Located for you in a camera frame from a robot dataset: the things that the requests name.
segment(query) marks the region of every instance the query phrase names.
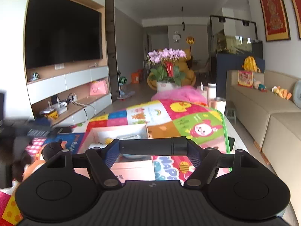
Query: small stool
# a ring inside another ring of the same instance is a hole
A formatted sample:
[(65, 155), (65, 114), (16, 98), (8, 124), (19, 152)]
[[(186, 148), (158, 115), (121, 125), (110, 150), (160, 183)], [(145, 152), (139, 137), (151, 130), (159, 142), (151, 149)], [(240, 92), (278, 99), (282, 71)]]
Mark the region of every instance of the small stool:
[(232, 101), (227, 101), (227, 103), (226, 103), (225, 116), (229, 120), (234, 119), (234, 125), (236, 125), (236, 107)]

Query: white bottle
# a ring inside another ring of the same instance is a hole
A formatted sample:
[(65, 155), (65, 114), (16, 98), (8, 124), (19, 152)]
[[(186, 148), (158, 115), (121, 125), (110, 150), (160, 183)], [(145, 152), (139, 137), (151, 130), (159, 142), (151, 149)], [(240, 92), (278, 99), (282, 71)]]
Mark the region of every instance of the white bottle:
[(207, 104), (209, 100), (216, 98), (216, 83), (208, 83)]

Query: pink gift bag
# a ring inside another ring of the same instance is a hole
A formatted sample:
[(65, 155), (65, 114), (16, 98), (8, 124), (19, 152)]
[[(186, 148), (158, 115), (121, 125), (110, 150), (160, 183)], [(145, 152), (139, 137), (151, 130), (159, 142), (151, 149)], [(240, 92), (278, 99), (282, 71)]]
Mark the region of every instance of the pink gift bag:
[(90, 96), (108, 94), (108, 86), (105, 80), (90, 83)]

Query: colorful play mat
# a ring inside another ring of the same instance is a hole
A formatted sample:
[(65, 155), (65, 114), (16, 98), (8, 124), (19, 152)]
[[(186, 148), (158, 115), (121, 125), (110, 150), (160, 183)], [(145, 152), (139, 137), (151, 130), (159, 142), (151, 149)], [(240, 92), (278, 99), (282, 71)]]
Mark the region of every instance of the colorful play mat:
[[(112, 127), (131, 124), (146, 124), (151, 138), (167, 138), (186, 136), (202, 148), (213, 147), (221, 153), (230, 153), (228, 135), (223, 115), (210, 108), (175, 100), (160, 100), (131, 106), (124, 110), (95, 117), (90, 121), (74, 126), (73, 133), (64, 141), (67, 149), (76, 153), (95, 127)], [(27, 167), (24, 178), (43, 165), (40, 154), (46, 139), (35, 139), (33, 146), (27, 151), (35, 159), (34, 164)], [(180, 180), (183, 182), (194, 171), (194, 167), (186, 156), (153, 156), (156, 180)], [(219, 169), (218, 176), (228, 173), (228, 168)], [(16, 206), (13, 187), (0, 190), (0, 225), (16, 225), (21, 219)]]

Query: yellow lantern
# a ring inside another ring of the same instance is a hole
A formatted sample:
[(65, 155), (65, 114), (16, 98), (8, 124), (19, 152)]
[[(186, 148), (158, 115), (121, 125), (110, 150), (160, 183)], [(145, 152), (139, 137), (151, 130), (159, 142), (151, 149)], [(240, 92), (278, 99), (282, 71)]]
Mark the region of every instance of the yellow lantern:
[(189, 34), (189, 36), (186, 38), (186, 42), (190, 46), (190, 51), (191, 51), (191, 45), (195, 43), (195, 39)]

